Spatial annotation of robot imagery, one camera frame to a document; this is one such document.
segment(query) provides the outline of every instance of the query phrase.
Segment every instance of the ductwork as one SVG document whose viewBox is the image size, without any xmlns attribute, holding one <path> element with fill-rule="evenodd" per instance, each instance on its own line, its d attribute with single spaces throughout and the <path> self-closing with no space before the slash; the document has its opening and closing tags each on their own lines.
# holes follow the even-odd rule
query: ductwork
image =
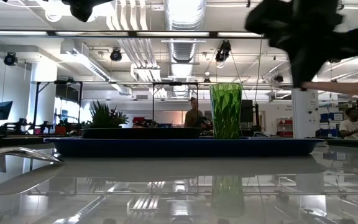
<svg viewBox="0 0 358 224">
<path fill-rule="evenodd" d="M 206 0 L 165 0 L 165 22 L 168 30 L 200 30 L 205 16 Z M 195 62 L 197 44 L 170 43 L 169 51 L 172 63 L 172 75 L 176 81 L 186 81 L 193 71 L 193 65 L 184 63 Z M 182 86 L 173 87 L 178 96 L 184 96 L 186 90 Z"/>
</svg>

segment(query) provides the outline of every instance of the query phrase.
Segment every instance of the exposed ceiling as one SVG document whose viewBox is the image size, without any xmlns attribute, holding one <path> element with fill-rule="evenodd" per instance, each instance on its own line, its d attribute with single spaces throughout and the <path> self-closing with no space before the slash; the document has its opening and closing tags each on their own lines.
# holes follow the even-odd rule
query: exposed ceiling
<svg viewBox="0 0 358 224">
<path fill-rule="evenodd" d="M 35 1 L 23 2 L 28 6 L 38 6 Z M 20 0 L 10 0 L 9 3 L 21 6 Z M 203 30 L 244 31 L 244 21 L 250 11 L 245 7 L 245 3 L 246 1 L 208 0 Z M 337 27 L 337 30 L 347 31 L 358 27 L 358 1 L 343 1 L 342 3 L 345 8 L 340 13 L 344 14 L 346 18 L 343 24 Z M 155 10 L 155 8 L 163 6 L 163 1 L 151 0 L 147 1 L 147 4 L 153 6 L 147 8 L 149 28 L 165 30 L 164 11 Z M 58 22 L 48 22 L 45 19 L 45 11 L 41 7 L 14 7 L 0 2 L 0 29 L 108 30 L 108 27 L 105 17 L 98 17 L 93 22 L 84 23 L 74 17 L 63 16 Z M 0 37 L 0 45 L 36 45 L 59 60 L 66 61 L 66 55 L 60 54 L 62 41 L 63 39 Z M 116 80 L 133 81 L 129 75 L 131 62 L 125 54 L 121 62 L 112 62 L 109 59 L 113 47 L 120 47 L 116 39 L 75 39 L 75 42 L 77 44 L 85 43 L 91 50 L 90 57 L 105 70 L 111 72 L 110 75 Z M 266 40 L 231 40 L 233 57 L 228 58 L 223 68 L 216 68 L 213 58 L 220 43 L 221 40 L 208 39 L 206 43 L 198 45 L 197 65 L 193 70 L 195 80 L 202 81 L 204 73 L 210 72 L 212 82 L 238 82 L 238 76 L 242 81 L 256 82 L 258 75 L 261 77 L 276 68 L 277 71 L 273 72 L 283 74 L 285 81 L 290 82 L 286 54 L 281 50 L 269 47 Z M 152 46 L 157 63 L 161 67 L 161 77 L 167 78 L 170 75 L 167 44 L 161 43 L 160 39 L 152 39 Z M 72 68 L 71 72 L 61 69 L 59 71 L 62 72 L 59 75 L 74 76 L 77 80 L 98 80 L 84 66 L 72 62 L 67 64 Z M 318 75 L 319 80 L 329 80 L 338 75 L 358 71 L 358 59 L 339 65 L 327 63 Z M 358 81 L 358 74 L 347 78 L 347 80 Z"/>
</svg>

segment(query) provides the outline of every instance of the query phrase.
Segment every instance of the white wall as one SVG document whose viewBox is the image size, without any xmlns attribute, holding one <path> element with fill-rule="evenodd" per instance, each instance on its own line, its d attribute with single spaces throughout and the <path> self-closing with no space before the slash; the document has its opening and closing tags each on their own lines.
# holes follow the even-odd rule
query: white wall
<svg viewBox="0 0 358 224">
<path fill-rule="evenodd" d="M 12 110 L 8 119 L 9 122 L 18 121 L 19 118 L 26 117 L 27 105 L 29 100 L 29 83 L 29 71 L 27 71 L 26 76 L 24 76 L 24 69 L 22 67 L 5 66 L 3 60 L 0 59 L 0 102 L 13 101 Z"/>
</svg>

